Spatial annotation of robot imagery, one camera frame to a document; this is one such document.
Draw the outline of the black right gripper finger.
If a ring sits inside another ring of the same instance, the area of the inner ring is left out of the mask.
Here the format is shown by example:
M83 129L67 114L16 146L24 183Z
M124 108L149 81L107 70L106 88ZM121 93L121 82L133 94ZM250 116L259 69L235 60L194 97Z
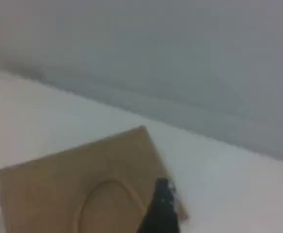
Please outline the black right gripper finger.
M152 201L137 233L179 233L175 188L167 178L157 178Z

